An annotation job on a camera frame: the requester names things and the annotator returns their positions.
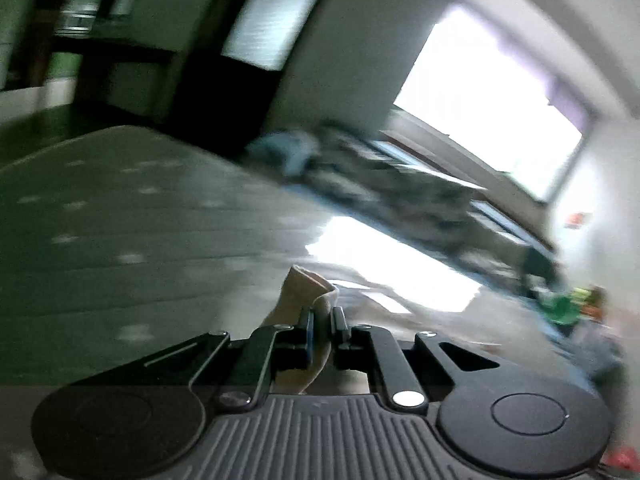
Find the plush toy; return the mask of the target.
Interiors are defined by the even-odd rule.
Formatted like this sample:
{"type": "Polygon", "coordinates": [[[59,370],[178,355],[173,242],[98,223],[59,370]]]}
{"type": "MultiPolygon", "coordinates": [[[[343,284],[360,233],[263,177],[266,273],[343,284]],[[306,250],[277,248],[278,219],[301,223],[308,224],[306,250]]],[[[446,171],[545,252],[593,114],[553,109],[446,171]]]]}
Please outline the plush toy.
{"type": "Polygon", "coordinates": [[[605,318],[606,291],[597,285],[575,287],[572,299],[578,305],[580,314],[597,322],[605,318]]]}

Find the window with green frame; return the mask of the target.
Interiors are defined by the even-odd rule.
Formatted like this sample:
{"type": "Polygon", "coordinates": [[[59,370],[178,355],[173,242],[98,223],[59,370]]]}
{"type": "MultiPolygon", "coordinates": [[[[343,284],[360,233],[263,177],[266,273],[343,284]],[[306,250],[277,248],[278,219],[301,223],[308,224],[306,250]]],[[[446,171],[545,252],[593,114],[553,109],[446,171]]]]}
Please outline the window with green frame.
{"type": "Polygon", "coordinates": [[[463,4],[434,25],[394,104],[541,202],[593,122],[555,72],[463,4]]]}

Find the blue sofa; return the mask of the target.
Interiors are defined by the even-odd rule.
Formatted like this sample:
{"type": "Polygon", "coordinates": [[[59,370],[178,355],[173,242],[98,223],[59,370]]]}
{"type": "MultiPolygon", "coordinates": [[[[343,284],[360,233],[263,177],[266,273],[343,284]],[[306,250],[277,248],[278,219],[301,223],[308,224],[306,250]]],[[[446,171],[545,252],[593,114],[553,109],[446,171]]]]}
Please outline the blue sofa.
{"type": "MultiPolygon", "coordinates": [[[[437,171],[393,144],[324,122],[314,132],[266,132],[250,141],[245,159],[529,298],[541,314],[542,296],[572,296],[551,249],[488,203],[484,188],[437,171]]],[[[598,380],[622,367],[623,350],[605,322],[579,315],[573,326],[547,323],[562,355],[589,378],[598,380]]]]}

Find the colourful pinwheel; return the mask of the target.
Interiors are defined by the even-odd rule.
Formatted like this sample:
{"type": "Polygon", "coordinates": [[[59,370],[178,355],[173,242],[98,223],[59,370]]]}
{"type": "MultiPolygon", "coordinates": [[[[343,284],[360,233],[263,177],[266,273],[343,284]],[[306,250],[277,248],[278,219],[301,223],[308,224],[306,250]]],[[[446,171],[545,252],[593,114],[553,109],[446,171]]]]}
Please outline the colourful pinwheel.
{"type": "Polygon", "coordinates": [[[570,218],[568,218],[566,222],[565,227],[571,230],[578,230],[586,223],[588,219],[589,219],[589,214],[585,214],[584,212],[571,214],[570,218]]]}

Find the green plastic bucket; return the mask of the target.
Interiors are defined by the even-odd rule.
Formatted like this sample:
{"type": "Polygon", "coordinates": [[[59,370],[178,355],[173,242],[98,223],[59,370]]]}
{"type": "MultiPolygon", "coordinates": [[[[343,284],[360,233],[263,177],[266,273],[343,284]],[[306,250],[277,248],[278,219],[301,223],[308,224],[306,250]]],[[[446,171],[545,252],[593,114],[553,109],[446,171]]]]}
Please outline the green plastic bucket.
{"type": "Polygon", "coordinates": [[[547,321],[559,326],[573,326],[579,318],[579,307],[571,296],[550,294],[539,299],[542,314],[547,321]]]}

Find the dark wooden door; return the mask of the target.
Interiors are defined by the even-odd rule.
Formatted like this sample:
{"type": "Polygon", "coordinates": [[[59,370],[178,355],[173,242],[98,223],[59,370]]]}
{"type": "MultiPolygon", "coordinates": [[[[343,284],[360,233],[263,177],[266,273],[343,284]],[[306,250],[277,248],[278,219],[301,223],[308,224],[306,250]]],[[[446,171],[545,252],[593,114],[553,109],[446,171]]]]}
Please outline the dark wooden door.
{"type": "Polygon", "coordinates": [[[145,126],[241,159],[322,1],[100,0],[74,123],[145,126]]]}

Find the red plastic stool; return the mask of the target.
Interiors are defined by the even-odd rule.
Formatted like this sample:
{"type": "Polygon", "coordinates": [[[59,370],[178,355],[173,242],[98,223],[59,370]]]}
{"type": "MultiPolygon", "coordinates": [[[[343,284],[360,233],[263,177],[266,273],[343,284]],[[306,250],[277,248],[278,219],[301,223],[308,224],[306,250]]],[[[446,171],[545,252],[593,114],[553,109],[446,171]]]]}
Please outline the red plastic stool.
{"type": "Polygon", "coordinates": [[[603,463],[611,468],[638,474],[640,471],[639,453],[631,446],[622,446],[608,452],[603,463]]]}

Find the green quilted star tablecloth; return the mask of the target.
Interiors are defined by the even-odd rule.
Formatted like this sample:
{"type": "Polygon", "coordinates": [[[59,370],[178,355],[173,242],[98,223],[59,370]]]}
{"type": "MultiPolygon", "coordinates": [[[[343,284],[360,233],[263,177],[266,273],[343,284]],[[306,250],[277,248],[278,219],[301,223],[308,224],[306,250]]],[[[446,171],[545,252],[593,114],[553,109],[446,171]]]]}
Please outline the green quilted star tablecloth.
{"type": "Polygon", "coordinates": [[[1,171],[6,479],[592,479],[611,419],[552,359],[480,336],[521,307],[218,157],[109,128],[1,171]],[[258,408],[217,394],[232,341],[314,314],[312,363],[258,408]],[[428,400],[333,363],[331,312],[389,330],[428,400]]]}

